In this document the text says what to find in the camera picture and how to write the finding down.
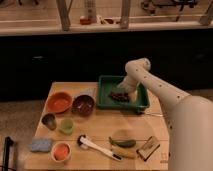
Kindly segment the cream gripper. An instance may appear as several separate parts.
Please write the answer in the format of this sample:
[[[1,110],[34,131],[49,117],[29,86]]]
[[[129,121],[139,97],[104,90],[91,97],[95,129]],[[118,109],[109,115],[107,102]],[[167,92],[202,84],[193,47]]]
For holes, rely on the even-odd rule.
[[[131,102],[135,102],[137,100],[137,88],[139,83],[130,76],[125,76],[123,81],[118,84],[118,88],[124,89],[129,97]]]

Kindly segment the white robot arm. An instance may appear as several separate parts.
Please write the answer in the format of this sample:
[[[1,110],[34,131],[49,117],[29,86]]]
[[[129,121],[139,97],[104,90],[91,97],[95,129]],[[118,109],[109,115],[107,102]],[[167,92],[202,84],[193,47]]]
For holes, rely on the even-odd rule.
[[[152,75],[147,58],[128,61],[118,84],[135,92],[139,83],[170,109],[168,171],[213,171],[213,102]]]

